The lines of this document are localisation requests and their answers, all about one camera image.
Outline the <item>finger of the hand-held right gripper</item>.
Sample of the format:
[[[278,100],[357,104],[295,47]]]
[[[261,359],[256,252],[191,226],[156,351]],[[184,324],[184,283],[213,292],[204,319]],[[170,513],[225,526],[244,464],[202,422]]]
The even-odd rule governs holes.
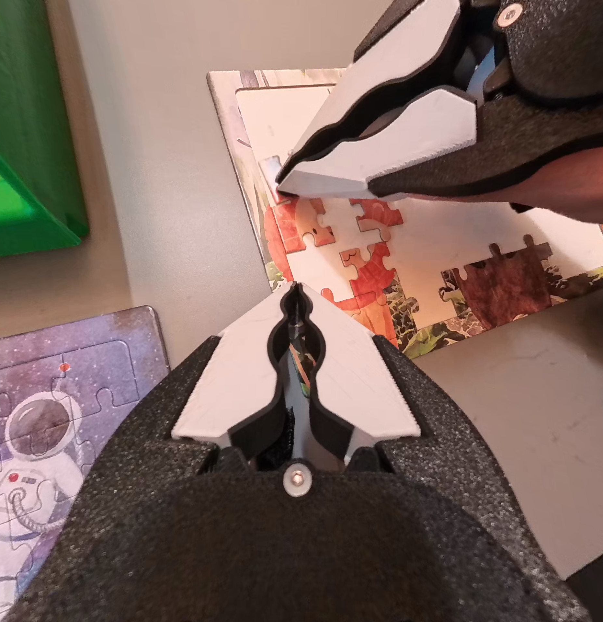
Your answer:
[[[305,198],[379,198],[372,180],[476,143],[477,100],[452,87],[415,98],[375,133],[338,141],[325,155],[295,164],[277,189]]]
[[[383,115],[416,97],[454,85],[462,56],[460,1],[418,1],[344,72],[284,168],[321,159],[339,144],[358,143]]]

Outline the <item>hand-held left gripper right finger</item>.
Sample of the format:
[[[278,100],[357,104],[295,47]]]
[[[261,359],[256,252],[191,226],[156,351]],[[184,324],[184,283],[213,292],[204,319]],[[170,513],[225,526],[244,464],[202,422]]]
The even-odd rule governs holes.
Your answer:
[[[422,428],[379,345],[395,349],[306,284],[298,284],[303,346],[314,366],[310,428],[316,441],[348,465],[354,453],[379,442],[420,438]]]

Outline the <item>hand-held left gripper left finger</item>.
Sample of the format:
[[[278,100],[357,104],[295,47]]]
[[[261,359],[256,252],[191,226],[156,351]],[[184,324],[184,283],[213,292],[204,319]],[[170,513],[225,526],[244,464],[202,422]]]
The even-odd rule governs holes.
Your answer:
[[[279,365],[289,349],[296,301],[297,283],[288,283],[218,334],[173,425],[173,439],[235,447],[246,460],[275,443],[287,418]]]

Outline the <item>red and white puzzle piece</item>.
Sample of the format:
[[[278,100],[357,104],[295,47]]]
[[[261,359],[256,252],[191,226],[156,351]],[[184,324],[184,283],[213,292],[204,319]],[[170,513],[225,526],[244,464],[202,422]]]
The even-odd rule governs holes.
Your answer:
[[[397,208],[392,208],[387,202],[373,199],[349,199],[351,206],[362,209],[356,216],[360,232],[376,230],[381,241],[388,243],[391,240],[392,228],[404,225],[404,218]]]

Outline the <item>cardboard puzzle frame tray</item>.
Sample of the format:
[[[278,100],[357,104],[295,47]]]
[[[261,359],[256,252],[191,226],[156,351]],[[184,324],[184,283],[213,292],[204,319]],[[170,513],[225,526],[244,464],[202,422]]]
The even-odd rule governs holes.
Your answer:
[[[323,288],[331,289],[336,301],[353,298],[350,280],[357,278],[357,270],[344,267],[339,253],[359,248],[362,258],[369,260],[368,245],[382,242],[376,230],[360,232],[356,222],[360,207],[351,206],[348,199],[323,199],[326,213],[318,220],[331,227],[335,242],[315,246],[312,235],[305,235],[306,250],[286,254],[274,207],[267,205],[260,179],[257,161],[274,155],[281,161],[288,156],[342,73],[342,69],[250,70],[207,75],[273,291],[298,281],[320,294]],[[383,264],[395,269],[393,280],[420,306],[414,313],[418,331],[405,350],[399,349],[409,359],[489,331],[471,309],[456,315],[438,290],[443,287],[442,271],[459,268],[465,277],[463,266],[492,257],[492,243],[502,254],[524,250],[526,234],[536,245],[550,244],[553,254],[542,265],[551,307],[603,289],[603,228],[598,225],[576,223],[545,210],[517,213],[508,204],[411,199],[389,204],[400,210],[405,223],[392,228],[387,243],[390,256],[384,257]]]

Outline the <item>green and yellow puzzle piece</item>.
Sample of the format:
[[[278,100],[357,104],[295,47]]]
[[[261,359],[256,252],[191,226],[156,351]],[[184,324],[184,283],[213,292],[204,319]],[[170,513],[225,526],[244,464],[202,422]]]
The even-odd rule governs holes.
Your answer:
[[[469,304],[465,300],[455,276],[454,269],[447,269],[441,272],[443,287],[438,290],[438,295],[443,302],[450,302],[456,315],[465,314],[469,310]]]

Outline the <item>brown puzzle piece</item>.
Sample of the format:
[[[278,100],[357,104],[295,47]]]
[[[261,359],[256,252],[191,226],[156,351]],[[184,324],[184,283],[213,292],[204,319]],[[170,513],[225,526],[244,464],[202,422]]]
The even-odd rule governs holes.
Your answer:
[[[525,285],[521,312],[531,315],[552,306],[552,297],[548,290],[548,281],[542,261],[549,259],[553,251],[548,242],[536,245],[530,234],[523,236],[525,244],[524,265]]]
[[[453,268],[453,276],[461,294],[484,329],[497,326],[495,287],[497,278],[494,260],[487,258],[463,266],[465,277],[459,268]]]
[[[502,254],[495,243],[489,249],[493,294],[489,316],[492,328],[497,328],[525,316],[522,286],[528,256],[523,250]]]

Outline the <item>grey desk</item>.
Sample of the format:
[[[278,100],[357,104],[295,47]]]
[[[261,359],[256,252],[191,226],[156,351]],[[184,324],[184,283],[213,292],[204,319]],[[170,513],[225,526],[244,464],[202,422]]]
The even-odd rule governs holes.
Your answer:
[[[90,235],[0,259],[0,337],[150,305],[168,360],[269,293],[206,75],[344,67],[389,1],[47,1]],[[565,578],[603,553],[603,289],[416,364]]]

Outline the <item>person's right hand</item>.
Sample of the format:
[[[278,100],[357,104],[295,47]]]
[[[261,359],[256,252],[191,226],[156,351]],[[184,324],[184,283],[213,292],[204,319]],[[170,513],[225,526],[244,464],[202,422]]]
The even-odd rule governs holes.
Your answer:
[[[540,168],[514,186],[472,197],[410,198],[460,203],[515,203],[579,222],[603,224],[603,147],[575,152]]]

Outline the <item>dark leafy puzzle piece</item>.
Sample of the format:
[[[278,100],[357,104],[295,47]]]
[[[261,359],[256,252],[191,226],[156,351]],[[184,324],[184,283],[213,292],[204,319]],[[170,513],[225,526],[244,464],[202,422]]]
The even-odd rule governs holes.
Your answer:
[[[414,297],[407,297],[404,294],[396,279],[383,291],[391,314],[397,347],[405,350],[418,331],[414,313],[420,310],[419,303]]]

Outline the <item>orange corner puzzle piece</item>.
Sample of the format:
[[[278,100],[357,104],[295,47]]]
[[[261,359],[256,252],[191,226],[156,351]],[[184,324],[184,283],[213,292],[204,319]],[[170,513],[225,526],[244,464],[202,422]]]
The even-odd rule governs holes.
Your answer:
[[[329,288],[321,289],[321,296],[352,317],[354,320],[360,320],[360,305],[356,297],[336,301],[332,290]]]

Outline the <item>finished space puzzle board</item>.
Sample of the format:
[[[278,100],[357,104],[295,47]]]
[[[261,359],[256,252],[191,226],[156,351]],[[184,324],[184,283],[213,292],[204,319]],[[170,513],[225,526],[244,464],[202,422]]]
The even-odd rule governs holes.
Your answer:
[[[108,440],[169,369],[149,306],[0,338],[0,620]]]

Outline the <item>orange and tan puzzle piece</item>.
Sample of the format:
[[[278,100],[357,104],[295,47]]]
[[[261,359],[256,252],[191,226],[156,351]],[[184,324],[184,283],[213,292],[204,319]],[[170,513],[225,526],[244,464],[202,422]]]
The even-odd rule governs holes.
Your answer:
[[[315,246],[335,242],[330,226],[322,226],[318,217],[326,213],[320,198],[292,198],[274,207],[274,217],[286,254],[306,250],[305,235],[312,235]]]

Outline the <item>black dimpled chair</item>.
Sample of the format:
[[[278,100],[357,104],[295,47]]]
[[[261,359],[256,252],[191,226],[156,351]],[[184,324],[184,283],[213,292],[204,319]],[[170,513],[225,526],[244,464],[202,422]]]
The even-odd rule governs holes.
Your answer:
[[[593,621],[603,621],[603,554],[570,575],[566,582]]]

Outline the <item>green plastic bin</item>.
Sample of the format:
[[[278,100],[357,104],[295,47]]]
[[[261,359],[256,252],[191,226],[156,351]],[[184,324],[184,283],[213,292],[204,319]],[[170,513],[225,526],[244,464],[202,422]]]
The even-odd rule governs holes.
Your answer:
[[[47,6],[0,1],[0,258],[88,234]]]

